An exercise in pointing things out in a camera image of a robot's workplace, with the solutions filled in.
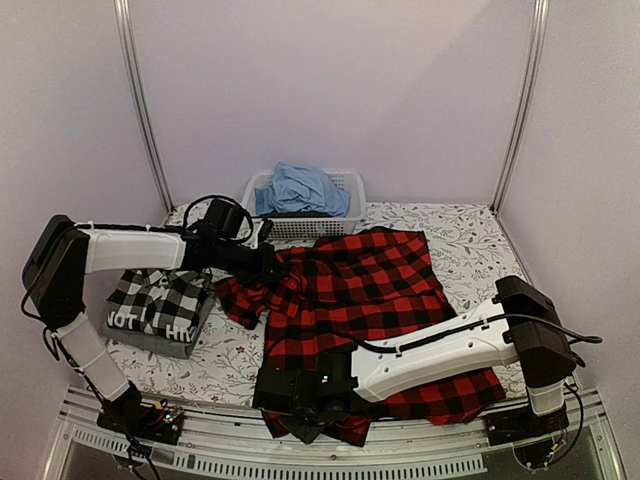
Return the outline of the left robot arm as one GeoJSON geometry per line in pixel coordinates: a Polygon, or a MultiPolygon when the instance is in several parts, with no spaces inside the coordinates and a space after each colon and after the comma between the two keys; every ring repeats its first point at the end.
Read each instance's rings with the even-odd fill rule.
{"type": "Polygon", "coordinates": [[[125,270],[187,271],[213,268],[239,281],[260,283],[282,273],[275,247],[255,247],[233,239],[210,239],[179,227],[94,224],[53,215],[44,226],[22,270],[21,313],[40,322],[71,353],[75,347],[101,346],[96,332],[78,340],[63,338],[88,319],[87,280],[125,270]]]}

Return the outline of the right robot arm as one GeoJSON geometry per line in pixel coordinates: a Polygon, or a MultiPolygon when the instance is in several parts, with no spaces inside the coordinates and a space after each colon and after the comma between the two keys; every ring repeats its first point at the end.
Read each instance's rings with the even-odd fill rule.
{"type": "Polygon", "coordinates": [[[505,277],[494,298],[439,325],[379,341],[348,336],[346,346],[322,353],[314,370],[291,374],[282,423],[310,444],[396,394],[518,363],[528,403],[492,422],[499,440],[562,431],[569,425],[565,383],[582,363],[571,347],[587,340],[562,325],[550,298],[505,277]]]}

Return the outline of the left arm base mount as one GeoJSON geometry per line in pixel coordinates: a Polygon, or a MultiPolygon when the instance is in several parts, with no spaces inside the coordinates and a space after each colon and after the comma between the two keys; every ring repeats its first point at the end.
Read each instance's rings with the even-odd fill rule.
{"type": "Polygon", "coordinates": [[[105,430],[137,439],[177,445],[184,424],[184,410],[166,399],[145,404],[132,383],[113,401],[104,400],[97,425],[105,430]]]}

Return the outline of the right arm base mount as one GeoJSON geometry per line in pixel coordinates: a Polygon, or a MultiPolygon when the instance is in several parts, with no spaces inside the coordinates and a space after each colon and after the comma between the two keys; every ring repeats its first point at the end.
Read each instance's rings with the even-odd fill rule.
{"type": "Polygon", "coordinates": [[[489,413],[483,417],[484,429],[492,447],[511,445],[516,461],[529,471],[548,469],[564,459],[575,441],[567,443],[567,407],[537,416],[532,407],[489,413]]]}

